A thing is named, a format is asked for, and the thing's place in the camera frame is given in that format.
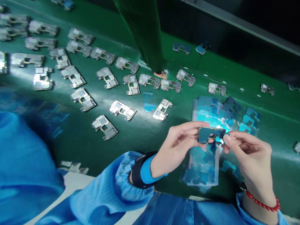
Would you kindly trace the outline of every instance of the dark background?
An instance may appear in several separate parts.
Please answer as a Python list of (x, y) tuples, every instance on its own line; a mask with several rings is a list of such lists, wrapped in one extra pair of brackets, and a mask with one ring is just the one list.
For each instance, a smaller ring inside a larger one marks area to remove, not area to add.
[[(113, 1), (86, 0), (118, 12)], [(235, 16), (300, 46), (300, 2), (207, 0)], [(179, 0), (157, 1), (161, 30), (282, 82), (299, 82), (300, 57)]]

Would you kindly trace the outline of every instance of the wristband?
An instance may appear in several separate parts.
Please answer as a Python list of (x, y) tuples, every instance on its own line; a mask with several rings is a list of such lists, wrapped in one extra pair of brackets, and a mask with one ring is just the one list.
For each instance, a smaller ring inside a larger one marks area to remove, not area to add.
[(142, 165), (148, 158), (154, 156), (156, 153), (157, 152), (148, 152), (148, 153), (143, 154), (141, 157), (139, 157), (135, 160), (135, 164), (133, 165), (132, 171), (131, 171), (132, 184), (135, 187), (141, 188), (141, 189), (147, 189), (156, 183), (156, 182), (153, 182), (150, 184), (146, 184), (143, 182), (143, 180), (141, 178)]
[(151, 165), (151, 161), (153, 159), (153, 157), (156, 156), (153, 155), (151, 156), (150, 158), (148, 158), (142, 165), (142, 168), (141, 168), (141, 179), (142, 181), (145, 183), (145, 184), (151, 184), (151, 183), (154, 183), (154, 182), (157, 182), (159, 179), (161, 179), (162, 177), (165, 177), (168, 175), (165, 174), (165, 175), (162, 175), (158, 178), (153, 178), (152, 175), (151, 175), (151, 169), (150, 169), (150, 165)]

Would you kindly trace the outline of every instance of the black wrist strap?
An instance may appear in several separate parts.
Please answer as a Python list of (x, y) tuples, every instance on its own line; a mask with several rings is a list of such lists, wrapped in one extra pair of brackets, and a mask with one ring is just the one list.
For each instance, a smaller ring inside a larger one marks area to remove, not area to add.
[(139, 157), (135, 160), (135, 164), (132, 167), (132, 172), (131, 172), (132, 183), (135, 187), (140, 188), (140, 189), (147, 189), (156, 183), (156, 182), (154, 182), (151, 184), (145, 184), (141, 178), (141, 168), (142, 168), (143, 163), (148, 158), (155, 155), (156, 153), (157, 153), (157, 151), (148, 152), (148, 153), (143, 154), (141, 157)]

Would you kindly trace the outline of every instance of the red bead bracelet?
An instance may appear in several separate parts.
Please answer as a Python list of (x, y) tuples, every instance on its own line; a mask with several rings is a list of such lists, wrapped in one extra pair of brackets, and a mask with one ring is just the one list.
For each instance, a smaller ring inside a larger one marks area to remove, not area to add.
[(265, 208), (265, 209), (267, 209), (267, 210), (269, 210), (269, 211), (272, 211), (272, 212), (275, 212), (275, 211), (276, 211), (276, 212), (277, 212), (278, 210), (280, 210), (280, 203), (279, 203), (278, 198), (276, 198), (277, 204), (276, 204), (275, 207), (268, 207), (268, 206), (262, 204), (262, 203), (261, 203), (260, 201), (258, 201), (256, 198), (254, 198), (253, 195), (252, 195), (248, 190), (246, 190), (246, 194), (247, 194), (247, 196), (248, 196), (249, 198), (251, 198), (252, 200), (254, 200), (254, 202), (257, 203), (259, 206), (261, 206), (261, 207), (263, 207), (263, 208)]

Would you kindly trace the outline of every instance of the blue cloth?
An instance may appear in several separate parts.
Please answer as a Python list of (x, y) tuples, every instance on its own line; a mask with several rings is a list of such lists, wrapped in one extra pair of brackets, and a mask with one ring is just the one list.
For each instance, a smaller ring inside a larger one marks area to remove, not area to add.
[[(138, 189), (129, 183), (129, 173), (141, 154), (127, 152), (112, 162), (85, 189), (74, 193), (46, 214), (36, 225), (113, 225), (126, 211), (145, 206), (134, 225), (182, 224), (257, 224), (242, 208), (242, 193), (237, 194), (237, 211), (232, 204), (197, 202), (149, 189)], [(287, 225), (278, 212), (279, 224)]]
[(165, 177), (168, 175), (168, 173), (166, 173), (165, 175), (162, 175), (158, 178), (152, 177), (150, 166), (151, 166), (151, 161), (154, 156), (156, 156), (156, 154), (151, 156), (150, 158), (146, 159), (146, 161), (143, 163), (143, 165), (141, 167), (141, 179), (145, 184), (151, 184), (151, 183), (157, 182), (162, 177)]
[(63, 193), (63, 179), (19, 116), (0, 112), (0, 143), (0, 224), (24, 224)]

